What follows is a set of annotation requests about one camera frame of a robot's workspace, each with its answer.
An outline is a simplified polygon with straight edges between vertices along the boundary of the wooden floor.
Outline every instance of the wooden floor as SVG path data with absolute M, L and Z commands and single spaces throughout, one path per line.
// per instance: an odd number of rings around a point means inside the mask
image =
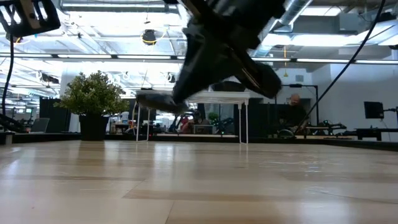
M 4 224 L 398 223 L 398 153 L 317 145 L 0 147 Z

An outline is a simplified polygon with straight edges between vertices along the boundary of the green leaves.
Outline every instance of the green leaves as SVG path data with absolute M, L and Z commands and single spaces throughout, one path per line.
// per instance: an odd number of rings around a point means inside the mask
M 68 88 L 61 102 L 54 104 L 69 109 L 72 113 L 101 116 L 115 114 L 129 109 L 129 102 L 122 100 L 120 95 L 125 92 L 120 86 L 113 85 L 101 71 L 85 76 L 80 73 Z

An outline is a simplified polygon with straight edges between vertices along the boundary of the man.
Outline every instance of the man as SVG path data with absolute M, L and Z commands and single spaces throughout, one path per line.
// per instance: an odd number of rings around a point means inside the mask
M 300 104 L 300 95 L 293 94 L 290 97 L 289 107 L 281 114 L 280 124 L 283 125 L 285 129 L 290 129 L 291 131 L 296 131 L 297 129 L 303 130 L 306 122 L 304 122 L 300 127 L 300 122 L 305 118 L 307 112 L 304 107 Z
M 184 124 L 181 131 L 183 134 L 193 134 L 194 125 L 198 124 L 210 125 L 210 122 L 206 119 L 203 119 L 200 112 L 196 110 L 193 114 L 193 119 Z

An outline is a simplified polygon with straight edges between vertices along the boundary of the black monitor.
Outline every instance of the black monitor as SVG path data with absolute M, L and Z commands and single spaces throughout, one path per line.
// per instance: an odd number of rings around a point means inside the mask
M 380 102 L 364 102 L 366 119 L 384 119 L 383 104 Z

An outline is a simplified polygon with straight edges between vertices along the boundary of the ceiling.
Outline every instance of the ceiling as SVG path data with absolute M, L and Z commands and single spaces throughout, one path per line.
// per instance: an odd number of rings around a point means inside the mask
M 188 15 L 185 10 L 177 6 L 165 7 L 162 1 L 97 1 L 97 0 L 63 0 L 54 1 L 58 7 L 58 15 L 62 22 L 59 30 L 25 37 L 21 44 L 15 45 L 16 53 L 32 54 L 130 54 L 130 55 L 185 55 L 187 50 L 186 38 L 182 28 L 186 26 Z M 314 0 L 302 15 L 295 21 L 291 33 L 275 34 L 277 40 L 274 44 L 266 43 L 266 38 L 258 50 L 266 50 L 263 57 L 300 57 L 300 58 L 350 58 L 360 43 L 350 43 L 349 47 L 326 47 L 294 45 L 279 45 L 282 35 L 289 38 L 306 33 L 323 35 L 330 30 L 321 30 L 328 25 L 322 22 L 334 22 L 340 24 L 341 29 L 344 17 L 354 16 L 354 31 L 350 36 L 360 37 L 360 33 L 366 31 L 372 19 L 374 7 L 379 1 L 339 1 L 339 0 Z M 394 11 L 396 1 L 387 0 L 388 7 Z M 391 32 L 385 39 L 398 34 L 397 30 Z M 142 33 L 147 29 L 155 30 L 157 43 L 146 45 L 142 41 Z M 5 32 L 0 29 L 0 51 L 9 52 L 9 41 L 5 38 Z M 378 46 L 381 40 L 365 46 L 361 58 L 380 59 L 391 54 L 388 46 Z M 48 83 L 40 80 L 41 74 L 47 74 L 61 80 L 62 73 L 68 67 L 80 67 L 86 73 L 97 70 L 104 71 L 113 77 L 125 89 L 128 94 L 134 94 L 134 89 L 141 86 L 156 88 L 172 88 L 169 75 L 178 75 L 180 63 L 149 63 L 149 62 L 85 62 L 71 63 L 53 60 L 24 60 L 17 58 L 14 73 L 11 78 L 9 97 L 25 97 L 26 95 L 57 96 L 59 85 L 46 88 Z M 275 69 L 280 67 L 300 67 L 311 71 L 319 64 L 298 63 L 274 63 Z M 0 82 L 5 83 L 6 73 L 9 67 L 8 58 L 0 58 Z

